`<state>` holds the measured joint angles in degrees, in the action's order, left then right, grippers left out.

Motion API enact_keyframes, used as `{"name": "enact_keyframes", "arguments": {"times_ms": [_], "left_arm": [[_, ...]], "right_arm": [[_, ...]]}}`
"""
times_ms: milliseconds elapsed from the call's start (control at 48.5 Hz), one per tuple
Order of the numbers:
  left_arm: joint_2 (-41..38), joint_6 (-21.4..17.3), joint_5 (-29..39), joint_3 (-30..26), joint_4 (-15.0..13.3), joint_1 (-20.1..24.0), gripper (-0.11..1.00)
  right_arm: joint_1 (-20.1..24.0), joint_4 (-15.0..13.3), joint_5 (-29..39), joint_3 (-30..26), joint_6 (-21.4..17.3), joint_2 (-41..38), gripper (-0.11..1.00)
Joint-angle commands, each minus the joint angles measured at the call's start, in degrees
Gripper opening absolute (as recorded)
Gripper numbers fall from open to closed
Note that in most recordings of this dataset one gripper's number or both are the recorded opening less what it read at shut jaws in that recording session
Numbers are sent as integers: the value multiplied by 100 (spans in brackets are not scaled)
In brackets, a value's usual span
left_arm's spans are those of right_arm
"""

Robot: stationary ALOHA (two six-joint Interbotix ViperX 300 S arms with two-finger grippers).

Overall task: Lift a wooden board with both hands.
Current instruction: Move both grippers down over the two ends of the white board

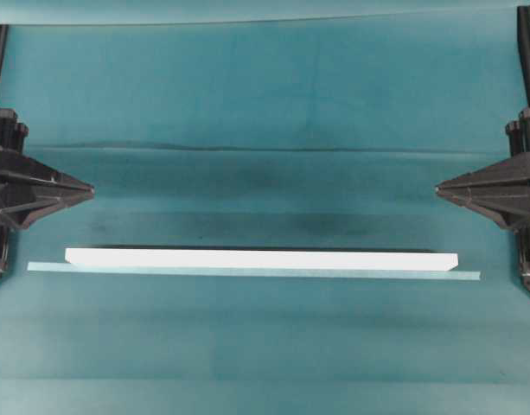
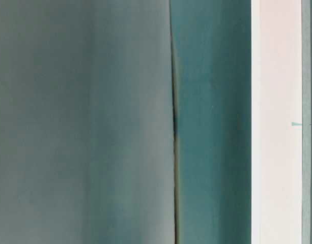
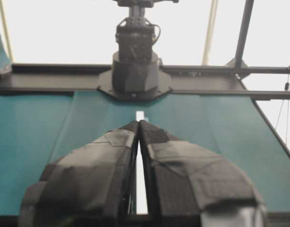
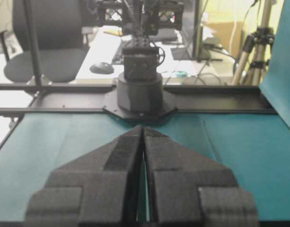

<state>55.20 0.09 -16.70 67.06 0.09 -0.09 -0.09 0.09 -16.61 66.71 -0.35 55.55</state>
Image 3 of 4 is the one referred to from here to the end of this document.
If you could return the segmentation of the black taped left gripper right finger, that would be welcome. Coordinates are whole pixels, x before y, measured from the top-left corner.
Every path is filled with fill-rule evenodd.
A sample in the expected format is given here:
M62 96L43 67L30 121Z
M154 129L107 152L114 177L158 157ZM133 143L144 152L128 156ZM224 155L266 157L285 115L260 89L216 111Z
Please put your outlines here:
M139 123L149 213L166 227L265 227L265 202L222 155Z

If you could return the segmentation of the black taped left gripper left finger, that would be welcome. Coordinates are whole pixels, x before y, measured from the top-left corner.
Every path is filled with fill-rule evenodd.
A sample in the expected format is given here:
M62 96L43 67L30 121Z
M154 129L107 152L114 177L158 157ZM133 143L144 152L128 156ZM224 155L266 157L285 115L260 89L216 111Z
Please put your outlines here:
M116 227L131 205L138 122L47 164L26 190L21 227Z

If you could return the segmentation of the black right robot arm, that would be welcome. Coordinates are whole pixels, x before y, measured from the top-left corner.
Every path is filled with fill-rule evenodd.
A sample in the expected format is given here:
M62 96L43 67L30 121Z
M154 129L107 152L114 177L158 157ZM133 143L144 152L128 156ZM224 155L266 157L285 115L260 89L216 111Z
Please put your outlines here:
M116 29L119 50L109 77L118 96L151 98L162 72L152 47L152 0L120 0L129 16ZM141 120L138 124L148 211L167 227L264 227L265 203L247 175L220 154Z

